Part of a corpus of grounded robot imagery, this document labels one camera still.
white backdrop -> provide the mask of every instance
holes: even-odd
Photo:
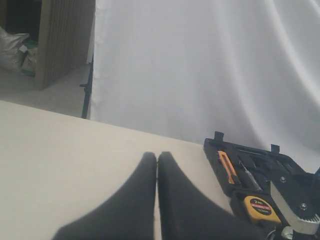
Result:
[[[96,0],[91,119],[201,144],[214,131],[251,147],[278,144],[314,172],[319,6]]]

screw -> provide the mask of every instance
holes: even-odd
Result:
[[[305,203],[301,203],[301,205],[300,205],[300,209],[301,209],[302,211],[307,210],[307,208],[308,208],[307,204],[305,204]]]

plastic bag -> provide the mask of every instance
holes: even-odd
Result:
[[[12,35],[0,27],[0,68],[20,72],[24,60],[22,42],[28,37],[28,33]]]

white table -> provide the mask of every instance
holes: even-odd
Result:
[[[50,240],[106,201],[144,152],[170,151],[231,212],[203,146],[0,101],[0,239]],[[161,239],[158,201],[155,239]]]

wooden partition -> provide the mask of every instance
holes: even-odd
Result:
[[[95,6],[95,0],[42,0],[35,76],[39,89],[86,64]]]

